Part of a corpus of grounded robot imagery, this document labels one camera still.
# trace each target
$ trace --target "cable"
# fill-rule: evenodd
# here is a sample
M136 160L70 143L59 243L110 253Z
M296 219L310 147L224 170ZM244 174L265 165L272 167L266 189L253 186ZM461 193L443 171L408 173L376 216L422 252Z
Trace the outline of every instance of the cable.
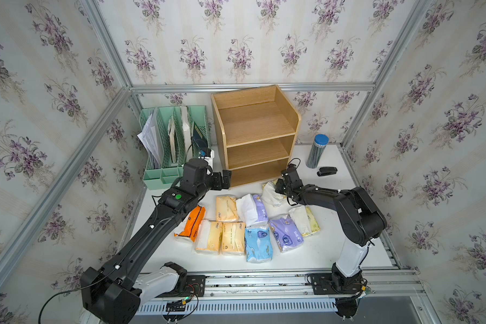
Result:
M192 312L190 312L189 314L185 315L180 320L183 320L184 318L188 317L190 314L193 314L194 311L198 308L198 304L200 303L200 299L198 299L198 295L197 294L194 294L194 295L196 296L196 306L194 307L194 309L193 309Z
M299 160L299 163L296 165L295 169L297 170L297 168L299 167L299 165L301 164L301 160L299 158L293 158L290 160L290 162L288 162L288 165L290 165L290 163L293 161L293 160Z
M52 298L56 297L57 295L61 295L63 293L70 293L70 292L74 292L74 291L78 291L78 290L82 290L82 289L85 289L85 288L89 288L93 285L97 285L99 282L103 281L104 279L106 279L109 275L112 274L112 272L114 272L116 269L112 269L112 271L110 271L109 274L107 274L106 276L104 276L103 278L99 279L97 282L92 282L91 284L89 284L88 286L84 286L84 287L80 287L80 288L76 288L76 289L71 289L71 290L65 290L65 291L60 291L54 295L52 295L51 298L49 298L45 304L43 304L41 310L40 310L40 314L38 315L38 324L41 324L41 313L43 313L43 310L45 309L45 306L47 306L47 304L52 300Z

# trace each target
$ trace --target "floral wallpaper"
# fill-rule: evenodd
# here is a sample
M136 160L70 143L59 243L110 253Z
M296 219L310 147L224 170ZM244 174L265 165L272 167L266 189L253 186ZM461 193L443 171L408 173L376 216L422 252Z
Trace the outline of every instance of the floral wallpaper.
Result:
M120 89L98 44L79 1L0 2L0 253ZM0 323L35 322L117 249L143 185L139 130L123 107L0 292ZM45 321L78 321L77 297Z
M432 3L347 153L441 321L486 324L486 1Z
M7 316L4 323L36 321L46 299L78 288L89 266L98 267L117 252L143 187L137 174L143 172L147 155L128 140L127 134L140 131L129 107L121 110L112 126L123 134L125 149L110 140L110 133L104 134L4 286L0 295L0 319ZM0 222L0 231L5 222ZM26 300L26 291L34 291L33 298ZM81 313L81 295L63 294L44 310L42 322L79 322Z
M414 3L98 1L133 84L372 81Z
M311 144L321 133L332 143L340 143L349 129L358 108L365 99L365 91L285 92L302 115L297 143ZM144 94L139 99L145 108L179 105L205 105L212 143L216 143L210 94L166 93Z

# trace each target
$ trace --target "wooden shelf board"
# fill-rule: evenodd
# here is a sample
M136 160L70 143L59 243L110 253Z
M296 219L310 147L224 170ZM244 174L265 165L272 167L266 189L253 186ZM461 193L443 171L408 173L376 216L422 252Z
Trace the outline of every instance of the wooden shelf board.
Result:
M227 148L295 134L275 102L220 109Z
M287 163L288 159L286 158L233 170L231 187L278 178L281 176L281 171L286 168Z
M246 166L286 159L290 153L285 150L280 139L271 139L227 149L228 169L235 170Z

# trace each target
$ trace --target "aluminum frame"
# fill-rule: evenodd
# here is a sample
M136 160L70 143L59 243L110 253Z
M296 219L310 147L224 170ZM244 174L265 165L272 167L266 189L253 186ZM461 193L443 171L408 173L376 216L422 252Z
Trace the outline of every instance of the aluminum frame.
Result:
M223 83L220 85L134 85L134 94L140 93L213 93L265 87L277 84L282 91L372 91L374 82L305 82L305 83Z
M0 291L9 277L13 274L21 258L31 247L32 241L50 216L52 211L61 201L74 179L83 168L93 150L106 133L106 129L115 120L117 114L124 107L131 92L128 87L123 87L116 97L104 110L99 120L86 135L72 157L67 161L51 187L36 203L29 216L14 233L3 251L0 253Z
M430 7L431 3L432 0L417 0L413 5L402 29L398 33L398 36L396 37L396 40L389 51L389 54L387 54L387 57L383 62L379 73L376 75L374 80L374 83L376 84L375 89L373 89L372 92L367 95L366 100L359 108L355 118L349 125L348 131L343 137L342 146L344 148L347 148L351 144L356 136L356 133L358 133L358 129L373 107L374 100L383 91L383 88L387 84L390 75L396 68L397 62L401 58L408 44L413 41L417 28L421 20L424 19L425 12L427 12L427 9Z

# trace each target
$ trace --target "yellow tissue pack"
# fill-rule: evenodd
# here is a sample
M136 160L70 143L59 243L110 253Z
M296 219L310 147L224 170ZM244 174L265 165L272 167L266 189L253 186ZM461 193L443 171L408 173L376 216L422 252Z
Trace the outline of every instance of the yellow tissue pack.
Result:
M245 223L223 223L221 253L236 256L245 254Z
M216 221L218 222L236 222L238 221L238 212L236 210L236 197L234 196L217 196L216 197Z

